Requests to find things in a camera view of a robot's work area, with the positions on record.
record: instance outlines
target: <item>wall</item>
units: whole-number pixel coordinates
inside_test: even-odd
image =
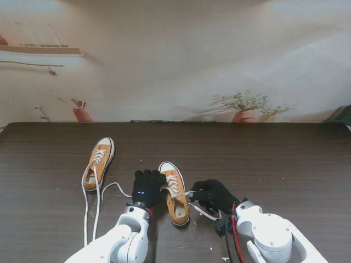
[[[76,121],[72,98],[94,121],[230,122],[220,97],[245,90],[293,106],[254,121],[319,122],[351,102],[350,13],[350,0],[2,0],[0,21],[54,23],[86,55],[1,53],[64,67],[0,63],[0,126],[38,121],[37,105]]]

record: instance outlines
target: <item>table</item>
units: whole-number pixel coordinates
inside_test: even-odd
[[[329,262],[349,262],[351,134],[327,123],[12,123],[0,135],[1,262],[64,262],[82,248],[81,176],[105,136],[116,146],[105,185],[118,181],[131,193],[135,170],[170,161],[187,189],[216,178],[292,221]],[[88,197],[91,238],[96,195]],[[106,191],[97,236],[128,201],[117,187]],[[190,210],[189,227],[179,230],[165,203],[154,209],[147,262],[223,262],[225,240]]]

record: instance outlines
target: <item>gloved hand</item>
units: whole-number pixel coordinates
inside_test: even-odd
[[[132,192],[133,202],[142,202],[150,208],[165,201],[165,195],[161,190],[166,183],[166,176],[157,170],[136,171]]]
[[[200,206],[205,207],[210,214],[218,213],[218,209],[230,214],[233,203],[237,205],[240,203],[221,182],[215,179],[197,181],[191,190],[194,191],[194,195],[190,201],[199,200]]]

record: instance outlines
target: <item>flower pot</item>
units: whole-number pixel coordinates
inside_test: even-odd
[[[254,110],[238,111],[231,122],[255,122],[256,118],[254,117]]]
[[[259,118],[259,122],[274,122],[276,120],[276,115],[264,114]]]
[[[77,121],[79,122],[92,122],[92,118],[90,117],[89,113],[85,110],[79,110],[77,108],[73,109],[73,113],[75,114]]]
[[[6,39],[0,34],[0,45],[8,45]]]

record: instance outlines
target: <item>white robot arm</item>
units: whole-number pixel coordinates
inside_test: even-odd
[[[302,263],[328,263],[317,249],[290,221],[275,214],[263,214],[262,208],[250,201],[235,209],[237,231],[249,237],[247,249],[255,263],[287,263],[294,244]]]
[[[128,206],[114,228],[65,263],[143,263],[149,246],[149,221],[147,210]]]

